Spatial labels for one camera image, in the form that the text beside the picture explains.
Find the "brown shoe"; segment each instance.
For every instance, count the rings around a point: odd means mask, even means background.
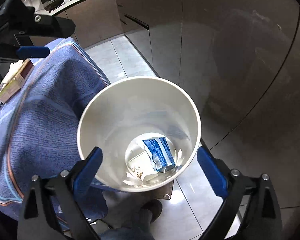
[[[160,216],[162,212],[162,204],[159,200],[153,199],[144,204],[141,209],[147,209],[150,210],[152,213],[152,220],[150,223],[153,221],[157,220],[157,218]]]

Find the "frying pan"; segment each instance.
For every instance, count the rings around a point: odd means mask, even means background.
[[[51,0],[50,2],[47,3],[45,6],[46,11],[52,11],[53,9],[59,7],[65,0]]]

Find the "screw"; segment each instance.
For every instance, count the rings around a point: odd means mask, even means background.
[[[65,178],[66,176],[68,176],[68,174],[69,174],[69,171],[67,171],[67,170],[63,170],[63,171],[60,172],[60,175],[63,178]]]
[[[264,180],[268,180],[269,179],[269,175],[264,173],[264,174],[262,174],[262,178]]]
[[[40,16],[40,15],[36,15],[36,16],[34,17],[34,21],[35,21],[36,23],[40,22],[40,21],[41,21],[41,16]]]
[[[33,175],[33,176],[32,176],[31,180],[32,180],[32,181],[36,181],[38,178],[39,178],[39,176],[36,174],[36,175]]]
[[[233,169],[233,170],[231,170],[231,174],[235,177],[238,177],[240,175],[240,171]]]

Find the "cabinet handle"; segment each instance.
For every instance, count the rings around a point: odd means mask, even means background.
[[[149,31],[149,25],[148,25],[148,24],[146,24],[146,23],[144,23],[143,21],[140,21],[140,20],[138,20],[137,18],[132,17],[132,16],[130,16],[130,15],[125,14],[124,16],[125,16],[126,18],[132,20],[132,21],[135,22],[136,24],[139,24],[140,26],[144,27],[145,29],[147,29],[147,30]]]

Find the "white bucket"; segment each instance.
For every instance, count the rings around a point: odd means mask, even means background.
[[[125,184],[128,168],[126,150],[136,137],[158,133],[181,149],[182,165],[169,176],[148,186]],[[157,77],[131,77],[99,92],[81,116],[77,144],[81,159],[98,146],[103,161],[96,179],[117,190],[141,192],[164,186],[190,164],[199,147],[201,122],[198,110],[180,87]]]

